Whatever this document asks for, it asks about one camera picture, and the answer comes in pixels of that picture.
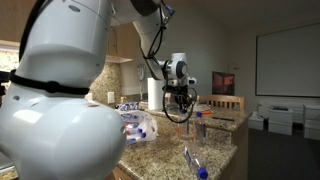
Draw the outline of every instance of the chair back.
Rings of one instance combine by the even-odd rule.
[[[227,95],[208,95],[201,96],[199,95],[197,98],[198,104],[206,104],[212,107],[221,107],[228,109],[236,109],[244,110],[244,97],[239,96],[227,96]]]

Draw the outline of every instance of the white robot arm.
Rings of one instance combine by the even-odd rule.
[[[184,54],[164,63],[154,58],[157,46],[150,39],[161,42],[152,37],[158,32],[152,24],[166,21],[159,18],[159,3],[36,2],[21,40],[19,68],[11,72],[0,109],[0,150],[13,161],[20,180],[103,179],[120,160],[126,135],[119,114],[83,98],[103,69],[111,21],[134,22],[155,79],[186,79]],[[172,91],[186,97],[185,85]]]

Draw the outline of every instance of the kitchen island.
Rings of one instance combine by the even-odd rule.
[[[183,157],[184,145],[177,138],[177,124],[169,121],[160,110],[146,112],[157,120],[159,136],[150,142],[128,145],[113,171],[114,177],[197,179]],[[234,121],[213,120],[213,115]],[[213,109],[213,114],[203,117],[207,125],[207,144],[201,150],[207,157],[208,179],[247,179],[249,116],[249,111]],[[190,118],[191,122],[194,120],[195,113]]]

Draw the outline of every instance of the white paper towel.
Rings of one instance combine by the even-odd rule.
[[[148,78],[148,109],[162,109],[163,86],[163,80]]]

